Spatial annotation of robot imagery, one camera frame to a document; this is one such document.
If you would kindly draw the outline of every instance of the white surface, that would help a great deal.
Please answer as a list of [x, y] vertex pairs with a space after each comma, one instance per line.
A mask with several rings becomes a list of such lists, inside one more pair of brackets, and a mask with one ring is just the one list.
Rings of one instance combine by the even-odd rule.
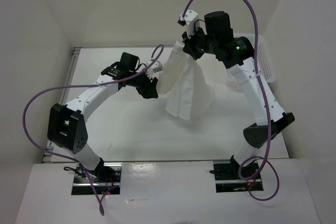
[[307, 184], [322, 223], [334, 223], [336, 0], [281, 0], [264, 37], [278, 75], [275, 95], [296, 121], [289, 153], [309, 164]]
[[[0, 0], [0, 6], [0, 164], [32, 164], [42, 152], [23, 132], [24, 106], [37, 92], [64, 84], [71, 48], [44, 0]], [[60, 92], [44, 95], [28, 111], [28, 128], [41, 145], [59, 97]]]
[[[173, 45], [184, 30], [176, 22], [189, 0], [46, 0], [73, 46]], [[260, 33], [278, 0], [249, 0]], [[235, 32], [253, 30], [251, 14], [242, 0], [196, 0], [191, 9], [203, 17], [224, 10]]]
[[32, 167], [32, 164], [0, 165], [1, 223], [15, 223]]
[[[281, 186], [271, 201], [258, 202], [247, 192], [216, 193], [212, 162], [123, 164], [120, 195], [104, 200], [99, 214], [93, 195], [71, 196], [73, 173], [67, 164], [34, 165], [16, 224], [319, 224], [300, 164], [295, 159], [273, 160]], [[261, 173], [265, 191], [276, 181], [268, 166]]]
[[[126, 51], [146, 62], [152, 48], [82, 49], [71, 84], [93, 83], [100, 72]], [[164, 63], [171, 48], [165, 48]], [[198, 60], [205, 79], [214, 85], [215, 101], [197, 121], [184, 121], [165, 110], [166, 98], [145, 100], [135, 88], [111, 96], [87, 122], [88, 143], [106, 161], [164, 161], [229, 159], [240, 147], [243, 129], [254, 123], [244, 94], [224, 84], [225, 72], [214, 56]], [[83, 89], [70, 89], [68, 100]], [[55, 152], [66, 153], [55, 147]], [[282, 136], [272, 141], [270, 157], [286, 158]], [[65, 161], [53, 156], [52, 162]]]

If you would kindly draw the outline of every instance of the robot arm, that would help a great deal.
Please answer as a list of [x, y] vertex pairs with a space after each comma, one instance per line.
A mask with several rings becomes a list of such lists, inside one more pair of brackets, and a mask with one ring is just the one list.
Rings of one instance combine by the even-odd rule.
[[111, 95], [125, 86], [135, 87], [145, 99], [158, 98], [157, 78], [151, 74], [162, 69], [158, 61], [143, 74], [119, 83], [104, 85], [106, 82], [121, 80], [137, 73], [140, 59], [124, 52], [120, 61], [105, 68], [95, 81], [96, 86], [85, 90], [80, 96], [65, 105], [56, 103], [50, 110], [48, 139], [77, 159], [90, 173], [101, 178], [108, 173], [103, 160], [88, 145], [88, 133], [85, 123], [90, 115]]
[[[267, 140], [266, 107], [256, 78], [254, 49], [247, 38], [234, 38], [227, 13], [213, 12], [204, 16], [207, 34], [199, 27], [198, 20], [198, 14], [192, 10], [188, 10], [184, 18], [180, 15], [178, 23], [187, 26], [187, 31], [182, 35], [185, 44], [183, 51], [194, 60], [204, 53], [215, 55], [236, 78], [254, 113], [256, 123], [244, 129], [246, 141], [230, 160], [238, 170], [239, 165], [247, 158], [255, 156]], [[273, 139], [295, 118], [280, 106], [262, 74], [260, 78], [269, 102]]]

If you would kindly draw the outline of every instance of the purple wire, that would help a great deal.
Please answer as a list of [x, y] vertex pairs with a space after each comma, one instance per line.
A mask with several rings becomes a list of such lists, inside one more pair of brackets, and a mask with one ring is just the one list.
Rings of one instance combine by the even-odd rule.
[[[116, 80], [116, 81], [110, 81], [110, 82], [104, 82], [104, 83], [101, 83], [99, 85], [97, 84], [87, 84], [87, 85], [67, 85], [67, 86], [57, 86], [57, 87], [52, 87], [52, 88], [49, 88], [49, 89], [45, 89], [39, 93], [37, 93], [36, 95], [34, 95], [29, 101], [28, 103], [26, 104], [24, 110], [23, 110], [23, 115], [22, 115], [22, 126], [23, 126], [23, 130], [27, 136], [27, 138], [29, 139], [29, 141], [36, 147], [38, 148], [40, 151], [42, 152], [46, 152], [46, 153], [49, 153], [51, 155], [55, 155], [55, 156], [59, 156], [59, 157], [63, 157], [63, 158], [67, 158], [69, 160], [72, 160], [74, 162], [79, 162], [77, 159], [73, 158], [73, 157], [69, 157], [69, 156], [66, 156], [66, 155], [62, 155], [62, 154], [58, 154], [58, 153], [55, 153], [55, 152], [51, 152], [49, 150], [46, 150], [45, 148], [41, 147], [40, 145], [38, 145], [37, 143], [35, 143], [35, 141], [33, 140], [33, 138], [31, 137], [31, 135], [29, 134], [28, 132], [28, 129], [27, 129], [27, 124], [26, 124], [26, 114], [27, 114], [27, 110], [29, 108], [29, 106], [31, 105], [31, 103], [36, 99], [38, 98], [40, 95], [44, 94], [44, 93], [47, 93], [49, 91], [52, 91], [52, 90], [58, 90], [58, 89], [69, 89], [69, 88], [93, 88], [93, 87], [98, 87], [98, 86], [105, 86], [105, 85], [110, 85], [110, 84], [115, 84], [115, 83], [119, 83], [119, 82], [123, 82], [123, 81], [128, 81], [128, 80], [131, 80], [143, 73], [145, 73], [157, 60], [158, 58], [161, 56], [162, 52], [163, 52], [163, 49], [164, 49], [164, 46], [163, 44], [160, 44], [158, 45], [157, 47], [155, 47], [155, 49], [153, 50], [153, 53], [152, 53], [152, 56], [151, 56], [151, 59], [154, 58], [154, 54], [156, 53], [156, 51], [161, 47], [161, 50], [160, 52], [158, 53], [158, 55], [155, 57], [155, 59], [147, 66], [145, 67], [143, 70], [141, 70], [140, 72], [136, 73], [135, 75], [133, 76], [130, 76], [130, 77], [127, 77], [127, 78], [124, 78], [124, 79], [121, 79], [121, 80]], [[79, 166], [82, 168], [82, 170], [85, 172], [85, 175], [86, 177], [88, 178], [88, 181], [92, 187], [92, 190], [93, 190], [93, 193], [95, 195], [95, 197], [97, 198], [97, 201], [99, 203], [99, 211], [101, 213], [101, 215], [104, 216], [104, 208], [103, 208], [103, 205], [102, 205], [102, 200], [104, 199], [105, 195], [112, 189], [114, 189], [114, 187], [112, 187], [111, 189], [109, 189], [108, 191], [105, 192], [105, 194], [101, 197], [101, 199], [99, 199], [99, 196], [97, 194], [97, 191], [93, 185], [93, 182], [89, 176], [89, 173], [88, 171], [84, 168], [84, 166], [82, 166], [82, 164], [79, 164]]]
[[[182, 17], [185, 16], [187, 10], [189, 9], [191, 3], [193, 2], [194, 0], [190, 0], [187, 4], [187, 6], [185, 7], [184, 9], [184, 12], [182, 14]], [[255, 68], [255, 71], [256, 71], [256, 74], [259, 73], [259, 70], [258, 70], [258, 59], [257, 59], [257, 52], [258, 52], [258, 23], [257, 23], [257, 17], [256, 17], [256, 13], [254, 12], [250, 2], [248, 0], [243, 0], [245, 2], [245, 4], [247, 5], [247, 7], [249, 8], [251, 14], [252, 14], [252, 18], [253, 18], [253, 23], [254, 23], [254, 29], [255, 29], [255, 41], [254, 41], [254, 68]], [[262, 171], [262, 169], [264, 168], [265, 164], [268, 163], [271, 168], [273, 169], [276, 177], [277, 177], [277, 190], [276, 192], [266, 198], [266, 199], [259, 199], [259, 198], [256, 198], [255, 196], [252, 195], [252, 193], [250, 192], [250, 188], [249, 188], [249, 193], [250, 195], [256, 199], [256, 200], [260, 200], [260, 201], [266, 201], [266, 200], [270, 200], [272, 198], [275, 197], [275, 195], [277, 194], [278, 190], [279, 190], [279, 186], [280, 186], [280, 180], [279, 180], [279, 176], [277, 174], [277, 172], [275, 171], [274, 167], [267, 161], [267, 158], [268, 158], [268, 155], [269, 155], [269, 150], [270, 150], [270, 145], [271, 145], [271, 116], [270, 116], [270, 111], [269, 111], [269, 106], [268, 106], [268, 101], [267, 101], [267, 97], [266, 97], [266, 92], [265, 92], [265, 89], [264, 89], [264, 86], [262, 84], [262, 81], [261, 81], [261, 78], [260, 76], [257, 76], [257, 80], [259, 82], [259, 85], [260, 85], [260, 89], [261, 89], [261, 92], [262, 92], [262, 97], [264, 98], [264, 102], [265, 102], [265, 107], [266, 107], [266, 114], [267, 114], [267, 146], [266, 146], [266, 152], [265, 152], [265, 157], [259, 157], [259, 156], [253, 156], [253, 157], [250, 157], [248, 159], [246, 159], [245, 161], [242, 162], [242, 164], [240, 165], [239, 167], [239, 170], [238, 170], [238, 176], [240, 179], [242, 180], [250, 180], [250, 179], [254, 179], [256, 178], [260, 172]], [[242, 167], [250, 160], [252, 159], [256, 159], [256, 158], [261, 158], [262, 159], [262, 163], [259, 167], [259, 169], [251, 176], [249, 177], [243, 177], [241, 175], [241, 171], [242, 171]]]

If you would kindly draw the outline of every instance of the purple cable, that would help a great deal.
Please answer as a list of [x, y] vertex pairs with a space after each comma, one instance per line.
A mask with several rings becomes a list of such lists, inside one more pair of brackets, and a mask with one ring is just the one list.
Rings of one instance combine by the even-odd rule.
[[[68, 85], [68, 86], [57, 86], [57, 87], [52, 87], [52, 88], [49, 88], [49, 89], [45, 89], [39, 93], [37, 93], [36, 95], [34, 95], [27, 103], [27, 105], [25, 106], [24, 110], [23, 110], [23, 115], [22, 115], [22, 126], [23, 126], [23, 130], [27, 136], [27, 138], [29, 139], [29, 141], [36, 147], [38, 148], [39, 150], [43, 151], [43, 152], [46, 152], [46, 153], [49, 153], [51, 155], [55, 155], [55, 156], [59, 156], [59, 157], [63, 157], [63, 158], [67, 158], [69, 160], [72, 160], [74, 162], [79, 162], [77, 159], [73, 158], [73, 157], [69, 157], [69, 156], [66, 156], [66, 155], [62, 155], [62, 154], [58, 154], [58, 153], [55, 153], [55, 152], [51, 152], [49, 150], [46, 150], [45, 148], [39, 146], [37, 143], [35, 143], [35, 141], [33, 140], [33, 138], [30, 136], [29, 132], [28, 132], [28, 129], [27, 129], [27, 124], [26, 124], [26, 114], [27, 114], [27, 110], [29, 108], [29, 106], [31, 105], [31, 103], [36, 99], [38, 98], [40, 95], [44, 94], [44, 93], [47, 93], [49, 91], [52, 91], [52, 90], [58, 90], [58, 89], [69, 89], [69, 88], [93, 88], [93, 87], [98, 87], [98, 86], [104, 86], [104, 85], [110, 85], [110, 84], [115, 84], [115, 83], [119, 83], [119, 82], [123, 82], [123, 81], [128, 81], [128, 80], [131, 80], [143, 73], [145, 73], [157, 60], [158, 58], [161, 56], [162, 52], [163, 52], [163, 49], [164, 49], [164, 46], [163, 44], [160, 44], [158, 45], [154, 50], [153, 50], [153, 53], [152, 53], [152, 56], [151, 56], [151, 59], [154, 58], [154, 54], [156, 53], [156, 51], [161, 47], [161, 50], [160, 52], [158, 53], [158, 55], [155, 57], [155, 59], [147, 66], [145, 67], [143, 70], [141, 70], [139, 73], [136, 73], [135, 75], [133, 76], [130, 76], [130, 77], [127, 77], [127, 78], [124, 78], [124, 79], [121, 79], [121, 80], [116, 80], [116, 81], [110, 81], [110, 82], [104, 82], [104, 83], [101, 83], [99, 85], [96, 85], [96, 84], [88, 84], [88, 85]], [[99, 203], [99, 211], [101, 213], [102, 216], [104, 216], [104, 208], [103, 208], [103, 205], [102, 205], [102, 200], [104, 199], [104, 197], [106, 196], [106, 194], [114, 189], [114, 187], [112, 187], [111, 189], [107, 190], [105, 192], [105, 194], [101, 197], [101, 199], [99, 199], [99, 196], [97, 194], [97, 191], [93, 185], [93, 182], [88, 174], [88, 171], [84, 168], [84, 166], [82, 166], [82, 164], [79, 164], [79, 166], [82, 168], [82, 170], [85, 172], [85, 175], [86, 177], [88, 178], [88, 181], [92, 187], [92, 190], [93, 190], [93, 193], [95, 195], [95, 197], [97, 198], [97, 201]]]
[[[185, 7], [184, 9], [184, 12], [182, 14], [182, 17], [185, 16], [187, 10], [189, 9], [189, 6], [191, 5], [191, 3], [193, 2], [194, 0], [190, 0], [187, 4], [187, 6]], [[253, 18], [253, 23], [254, 23], [254, 29], [255, 29], [255, 41], [254, 41], [254, 68], [255, 68], [255, 71], [256, 71], [256, 74], [259, 73], [259, 70], [258, 70], [258, 59], [257, 59], [257, 52], [258, 52], [258, 23], [257, 23], [257, 17], [256, 17], [256, 14], [250, 4], [250, 2], [248, 0], [243, 0], [245, 2], [245, 4], [247, 5], [247, 7], [249, 8], [251, 14], [252, 14], [252, 18]], [[264, 89], [264, 86], [262, 84], [262, 81], [261, 81], [261, 78], [260, 76], [257, 76], [257, 80], [259, 82], [259, 85], [260, 85], [260, 89], [261, 89], [261, 92], [262, 92], [262, 97], [264, 98], [264, 102], [265, 102], [265, 107], [266, 107], [266, 114], [267, 114], [267, 146], [266, 146], [266, 152], [265, 152], [265, 157], [259, 157], [259, 156], [253, 156], [253, 157], [250, 157], [248, 159], [246, 159], [244, 162], [242, 162], [242, 164], [240, 165], [239, 167], [239, 170], [238, 170], [238, 175], [239, 175], [239, 178], [242, 179], [242, 180], [250, 180], [250, 179], [254, 179], [256, 178], [260, 172], [262, 171], [262, 169], [264, 168], [265, 164], [268, 163], [271, 168], [273, 169], [275, 175], [276, 175], [276, 178], [277, 178], [277, 189], [275, 191], [275, 193], [273, 195], [271, 195], [270, 197], [268, 198], [265, 198], [265, 199], [259, 199], [259, 198], [256, 198], [255, 196], [252, 195], [251, 193], [251, 187], [249, 187], [249, 193], [250, 195], [256, 199], [256, 200], [260, 200], [260, 201], [266, 201], [266, 200], [270, 200], [272, 198], [274, 198], [274, 196], [276, 196], [276, 194], [278, 193], [279, 191], [279, 186], [280, 186], [280, 180], [279, 180], [279, 176], [277, 174], [277, 172], [275, 171], [274, 167], [270, 164], [269, 161], [267, 161], [267, 158], [268, 158], [268, 155], [269, 155], [269, 150], [270, 150], [270, 145], [271, 145], [271, 116], [270, 116], [270, 111], [269, 111], [269, 106], [268, 106], [268, 101], [267, 101], [267, 97], [266, 97], [266, 93], [265, 93], [265, 89]], [[242, 167], [243, 165], [245, 165], [248, 161], [252, 160], [252, 159], [256, 159], [256, 158], [260, 158], [262, 159], [262, 163], [259, 167], [259, 169], [251, 176], [249, 177], [243, 177], [241, 175], [241, 171], [242, 171]]]

